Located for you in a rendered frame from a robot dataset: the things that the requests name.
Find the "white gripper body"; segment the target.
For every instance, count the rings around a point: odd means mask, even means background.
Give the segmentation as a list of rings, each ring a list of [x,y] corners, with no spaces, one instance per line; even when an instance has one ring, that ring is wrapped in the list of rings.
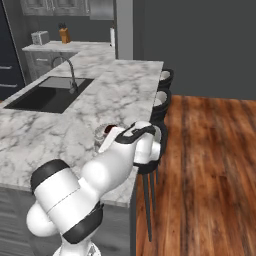
[[[111,131],[107,134],[104,142],[100,146],[98,152],[103,153],[107,151],[121,152],[123,149],[128,147],[128,144],[123,144],[116,141],[116,138],[125,131],[123,127],[113,127]]]

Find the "clear glass plate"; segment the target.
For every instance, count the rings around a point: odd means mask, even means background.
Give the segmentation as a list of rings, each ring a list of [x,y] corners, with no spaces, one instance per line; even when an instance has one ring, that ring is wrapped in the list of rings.
[[[109,134],[105,134],[104,130],[108,125],[115,125],[115,124],[102,124],[100,125],[94,133],[94,147],[95,147],[95,151],[98,151],[100,146],[102,145],[102,143],[104,142],[105,138],[107,137],[107,135]]]

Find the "grey island cabinet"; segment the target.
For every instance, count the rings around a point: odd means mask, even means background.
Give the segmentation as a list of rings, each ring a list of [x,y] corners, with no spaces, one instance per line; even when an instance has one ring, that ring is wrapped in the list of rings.
[[[60,236],[46,238],[34,236],[27,228],[26,216],[35,202],[34,196],[27,191],[4,188],[10,207],[17,218],[18,227],[24,235],[33,256],[52,256],[60,246]],[[102,256],[136,256],[136,201],[132,194],[130,207],[106,204],[103,221],[92,241],[100,249]]]

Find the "dark tall cabinet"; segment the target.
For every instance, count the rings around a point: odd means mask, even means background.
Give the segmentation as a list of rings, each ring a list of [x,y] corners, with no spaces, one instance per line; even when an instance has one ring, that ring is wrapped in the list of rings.
[[[25,86],[7,16],[0,0],[0,101]]]

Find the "black bar stool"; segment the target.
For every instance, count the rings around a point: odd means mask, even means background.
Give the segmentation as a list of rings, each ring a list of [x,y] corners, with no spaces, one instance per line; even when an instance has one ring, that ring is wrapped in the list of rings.
[[[144,202],[149,241],[152,241],[150,206],[153,206],[153,209],[156,209],[156,200],[154,192],[154,171],[158,171],[158,165],[160,164],[161,158],[165,153],[168,139],[167,127],[163,121],[154,122],[153,126],[156,129],[155,141],[160,144],[159,157],[157,160],[151,160],[148,164],[142,165],[138,169],[138,174],[142,176],[143,181]]]
[[[174,71],[172,69],[163,69],[159,79],[159,87],[169,89],[174,79]]]
[[[162,88],[157,91],[151,113],[151,121],[163,121],[171,103],[171,91]]]

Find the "dark curved tap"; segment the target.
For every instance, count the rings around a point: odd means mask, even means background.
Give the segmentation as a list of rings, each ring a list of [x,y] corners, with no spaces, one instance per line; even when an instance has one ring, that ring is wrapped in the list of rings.
[[[69,66],[70,66],[70,71],[71,71],[71,82],[70,82],[70,89],[69,89],[69,93],[73,94],[73,93],[78,93],[78,86],[75,80],[75,74],[74,74],[74,67],[73,64],[71,63],[71,61],[63,56],[56,56],[53,58],[53,60],[51,61],[51,67],[54,68],[54,62],[57,59],[62,59],[68,62]]]

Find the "black sink basin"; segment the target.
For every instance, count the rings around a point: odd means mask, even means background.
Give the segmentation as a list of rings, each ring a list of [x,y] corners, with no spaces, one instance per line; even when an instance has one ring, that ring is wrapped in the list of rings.
[[[76,78],[77,87],[70,77],[50,76],[15,99],[5,109],[62,114],[92,83],[89,78]]]

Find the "grey base cabinets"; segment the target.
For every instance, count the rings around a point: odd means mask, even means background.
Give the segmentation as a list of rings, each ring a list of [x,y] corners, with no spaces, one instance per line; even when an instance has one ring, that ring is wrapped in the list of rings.
[[[31,80],[35,81],[40,76],[48,73],[51,69],[51,63],[57,67],[63,63],[61,56],[70,59],[75,52],[52,52],[52,51],[25,51]]]

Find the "wooden knife block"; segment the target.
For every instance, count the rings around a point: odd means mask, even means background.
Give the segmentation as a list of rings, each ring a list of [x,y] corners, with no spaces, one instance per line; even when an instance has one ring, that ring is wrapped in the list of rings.
[[[69,34],[68,28],[66,27],[66,24],[65,23],[59,23],[58,27],[59,27],[59,34],[60,34],[62,43],[63,44],[70,43],[71,42],[70,34]]]

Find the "silver toaster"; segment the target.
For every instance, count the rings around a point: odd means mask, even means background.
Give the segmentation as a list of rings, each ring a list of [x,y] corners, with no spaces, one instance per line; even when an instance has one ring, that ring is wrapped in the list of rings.
[[[50,41],[49,33],[47,31],[37,31],[31,34],[34,45],[45,45]]]

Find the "steel range hood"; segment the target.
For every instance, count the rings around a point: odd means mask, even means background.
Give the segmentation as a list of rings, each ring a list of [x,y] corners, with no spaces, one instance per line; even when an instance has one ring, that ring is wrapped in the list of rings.
[[[90,0],[91,20],[113,20],[114,4],[113,0]]]

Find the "grey wall cabinets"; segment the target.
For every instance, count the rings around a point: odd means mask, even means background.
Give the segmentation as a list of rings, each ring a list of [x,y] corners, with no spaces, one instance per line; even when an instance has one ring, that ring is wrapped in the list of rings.
[[[20,0],[24,15],[88,16],[88,0]]]

